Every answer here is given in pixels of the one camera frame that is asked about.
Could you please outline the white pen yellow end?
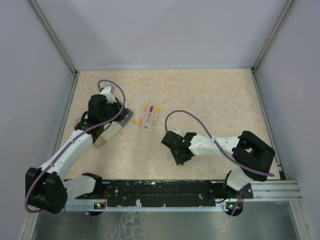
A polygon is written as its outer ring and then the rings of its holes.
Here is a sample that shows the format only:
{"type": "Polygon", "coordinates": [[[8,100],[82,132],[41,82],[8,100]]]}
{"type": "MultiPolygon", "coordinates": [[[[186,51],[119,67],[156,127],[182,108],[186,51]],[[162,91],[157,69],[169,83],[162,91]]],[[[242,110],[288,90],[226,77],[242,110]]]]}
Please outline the white pen yellow end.
{"type": "Polygon", "coordinates": [[[156,125],[156,122],[157,122],[157,118],[158,118],[159,113],[160,113],[160,108],[158,107],[158,108],[156,109],[155,116],[154,116],[154,119],[153,119],[153,122],[152,122],[152,126],[151,126],[151,129],[152,129],[152,130],[155,129],[155,125],[156,125]]]}

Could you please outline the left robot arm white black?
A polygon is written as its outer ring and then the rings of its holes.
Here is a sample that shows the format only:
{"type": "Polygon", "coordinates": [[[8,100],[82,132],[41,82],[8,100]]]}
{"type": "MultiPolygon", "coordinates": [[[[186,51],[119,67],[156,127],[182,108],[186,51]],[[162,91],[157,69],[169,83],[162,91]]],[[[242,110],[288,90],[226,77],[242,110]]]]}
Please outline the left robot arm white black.
{"type": "Polygon", "coordinates": [[[84,173],[65,180],[70,168],[100,137],[114,137],[130,120],[132,111],[127,103],[111,95],[95,94],[90,97],[85,111],[74,127],[68,141],[39,168],[31,167],[25,174],[24,207],[29,213],[47,211],[58,214],[67,201],[83,195],[97,199],[103,195],[101,176],[84,173]]]}

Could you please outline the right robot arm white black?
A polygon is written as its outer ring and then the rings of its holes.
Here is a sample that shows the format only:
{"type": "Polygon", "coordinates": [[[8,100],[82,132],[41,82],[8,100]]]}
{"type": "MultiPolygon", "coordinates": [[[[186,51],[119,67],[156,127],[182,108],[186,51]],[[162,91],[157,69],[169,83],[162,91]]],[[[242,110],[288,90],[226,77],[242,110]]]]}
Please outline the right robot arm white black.
{"type": "Polygon", "coordinates": [[[195,156],[225,157],[236,165],[223,185],[223,192],[229,198],[235,198],[252,181],[264,182],[275,176],[270,172],[274,149],[250,131],[232,137],[209,137],[195,132],[181,136],[180,133],[177,129],[170,130],[161,141],[177,165],[195,156]]]}

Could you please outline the orange pen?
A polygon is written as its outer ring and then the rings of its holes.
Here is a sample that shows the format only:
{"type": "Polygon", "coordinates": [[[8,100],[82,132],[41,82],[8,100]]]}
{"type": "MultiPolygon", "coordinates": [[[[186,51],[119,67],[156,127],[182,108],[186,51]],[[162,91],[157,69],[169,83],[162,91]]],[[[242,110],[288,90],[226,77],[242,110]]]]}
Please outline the orange pen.
{"type": "Polygon", "coordinates": [[[139,121],[139,128],[142,126],[142,124],[143,124],[143,122],[144,122],[144,119],[145,119],[147,110],[148,110],[148,105],[146,105],[146,106],[144,107],[142,116],[141,116],[140,121],[139,121]]]}

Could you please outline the magenta marker pen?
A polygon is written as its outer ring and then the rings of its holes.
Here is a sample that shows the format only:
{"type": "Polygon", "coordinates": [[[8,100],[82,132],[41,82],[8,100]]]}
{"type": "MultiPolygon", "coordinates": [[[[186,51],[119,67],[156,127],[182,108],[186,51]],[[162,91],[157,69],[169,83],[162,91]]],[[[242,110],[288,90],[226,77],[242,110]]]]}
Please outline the magenta marker pen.
{"type": "Polygon", "coordinates": [[[151,115],[152,115],[152,112],[153,112],[153,109],[154,109],[154,106],[150,106],[149,108],[149,112],[148,112],[148,116],[147,116],[147,119],[146,119],[146,122],[145,122],[145,125],[144,125],[144,128],[148,128],[149,126],[149,122],[150,122],[150,118],[151,118],[151,115]]]}

